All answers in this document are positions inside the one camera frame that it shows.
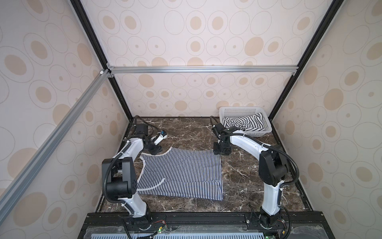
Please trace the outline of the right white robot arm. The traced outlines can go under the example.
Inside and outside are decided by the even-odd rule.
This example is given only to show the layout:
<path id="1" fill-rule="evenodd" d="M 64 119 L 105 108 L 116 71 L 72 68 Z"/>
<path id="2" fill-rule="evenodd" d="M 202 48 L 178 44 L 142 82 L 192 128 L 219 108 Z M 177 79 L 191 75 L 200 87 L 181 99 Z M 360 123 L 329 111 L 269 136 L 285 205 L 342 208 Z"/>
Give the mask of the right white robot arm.
<path id="1" fill-rule="evenodd" d="M 283 188 L 298 180 L 299 170 L 296 163 L 282 147 L 263 143 L 236 126 L 226 128 L 223 124 L 216 123 L 211 131 L 217 137 L 213 146 L 214 154 L 229 155 L 231 146 L 234 145 L 259 160 L 258 173 L 264 183 L 259 221 L 263 228 L 272 228 L 281 218 Z"/>

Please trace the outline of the blue white striped tank top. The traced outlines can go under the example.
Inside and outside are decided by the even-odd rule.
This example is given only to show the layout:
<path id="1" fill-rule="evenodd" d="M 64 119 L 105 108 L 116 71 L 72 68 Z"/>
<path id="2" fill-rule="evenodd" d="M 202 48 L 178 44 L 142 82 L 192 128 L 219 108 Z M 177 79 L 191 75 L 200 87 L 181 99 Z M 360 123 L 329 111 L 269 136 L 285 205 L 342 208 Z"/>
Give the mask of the blue white striped tank top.
<path id="1" fill-rule="evenodd" d="M 223 199 L 220 155 L 212 150 L 171 147 L 160 155 L 142 153 L 139 194 L 167 197 Z"/>

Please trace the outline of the white plastic laundry basket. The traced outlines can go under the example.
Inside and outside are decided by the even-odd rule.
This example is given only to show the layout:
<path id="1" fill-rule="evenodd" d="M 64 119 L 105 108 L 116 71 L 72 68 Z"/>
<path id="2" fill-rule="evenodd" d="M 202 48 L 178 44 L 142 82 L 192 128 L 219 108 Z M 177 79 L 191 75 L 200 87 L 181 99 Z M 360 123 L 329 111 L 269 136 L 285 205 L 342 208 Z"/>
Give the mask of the white plastic laundry basket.
<path id="1" fill-rule="evenodd" d="M 245 117 L 245 116 L 254 115 L 256 113 L 263 114 L 264 116 L 263 123 L 265 124 L 265 130 L 264 131 L 244 131 L 244 132 L 254 137 L 262 137 L 263 135 L 267 133 L 271 133 L 272 132 L 271 123 L 268 119 L 266 112 L 261 107 L 255 107 L 255 106 L 221 107 L 219 110 L 219 119 L 220 119 L 220 122 L 223 124 L 223 121 L 226 118 Z"/>

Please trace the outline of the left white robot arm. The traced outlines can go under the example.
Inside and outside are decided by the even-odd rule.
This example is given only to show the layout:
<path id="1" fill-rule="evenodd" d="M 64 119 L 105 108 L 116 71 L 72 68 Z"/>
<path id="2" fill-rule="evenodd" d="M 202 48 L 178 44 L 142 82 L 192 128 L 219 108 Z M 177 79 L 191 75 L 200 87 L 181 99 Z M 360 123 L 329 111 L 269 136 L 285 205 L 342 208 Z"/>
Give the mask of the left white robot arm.
<path id="1" fill-rule="evenodd" d="M 144 150 L 158 154 L 162 150 L 160 142 L 165 138 L 165 130 L 145 122 L 136 123 L 132 134 L 122 140 L 124 146 L 121 150 L 101 164 L 104 198 L 110 203 L 120 204 L 133 218 L 146 217 L 149 211 L 137 192 L 134 160 Z"/>

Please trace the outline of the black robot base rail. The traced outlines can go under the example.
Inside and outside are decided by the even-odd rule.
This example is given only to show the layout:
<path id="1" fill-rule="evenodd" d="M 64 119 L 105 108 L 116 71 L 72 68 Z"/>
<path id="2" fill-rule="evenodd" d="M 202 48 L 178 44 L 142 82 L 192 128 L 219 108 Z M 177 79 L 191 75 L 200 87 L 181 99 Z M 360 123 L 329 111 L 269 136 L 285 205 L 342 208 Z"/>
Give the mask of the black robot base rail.
<path id="1" fill-rule="evenodd" d="M 126 213 L 90 213 L 80 239 L 333 239 L 322 212 L 282 213 L 265 229 L 251 212 L 151 213 L 133 218 Z"/>

